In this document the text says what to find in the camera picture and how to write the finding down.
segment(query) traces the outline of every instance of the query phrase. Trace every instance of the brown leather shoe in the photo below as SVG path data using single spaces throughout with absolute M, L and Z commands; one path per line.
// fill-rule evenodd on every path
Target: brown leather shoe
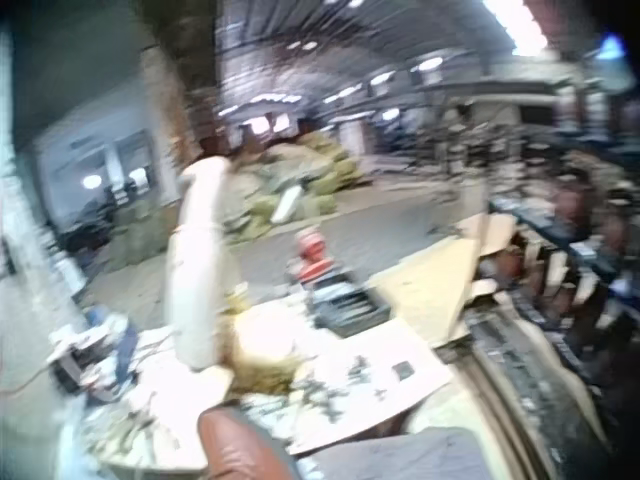
M 206 410 L 198 419 L 198 434 L 211 478 L 302 480 L 295 459 L 237 408 Z

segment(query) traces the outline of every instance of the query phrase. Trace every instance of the red object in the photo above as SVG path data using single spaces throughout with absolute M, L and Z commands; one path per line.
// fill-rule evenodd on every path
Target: red object
M 298 271 L 298 280 L 310 282 L 327 273 L 334 260 L 326 257 L 327 244 L 324 237 L 315 228 L 307 228 L 296 235 L 302 265 Z

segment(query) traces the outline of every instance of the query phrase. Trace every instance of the pile of sacks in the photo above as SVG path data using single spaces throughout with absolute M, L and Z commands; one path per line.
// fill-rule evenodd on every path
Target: pile of sacks
M 316 180 L 291 221 L 334 213 L 334 193 L 362 177 L 357 162 L 348 157 L 339 144 L 313 132 L 300 137 L 297 145 L 274 145 L 255 163 L 242 166 L 226 187 L 224 224 L 230 240 L 245 242 L 266 234 L 283 192 L 301 176 Z

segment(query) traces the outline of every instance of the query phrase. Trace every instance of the white pipe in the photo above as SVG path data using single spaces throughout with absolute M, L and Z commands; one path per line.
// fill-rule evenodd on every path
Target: white pipe
M 229 272 L 220 221 L 228 169 L 227 159 L 212 157 L 184 171 L 187 191 L 169 240 L 165 321 L 174 329 L 178 359 L 194 370 L 218 362 L 216 319 L 225 293 L 239 282 L 237 269 Z

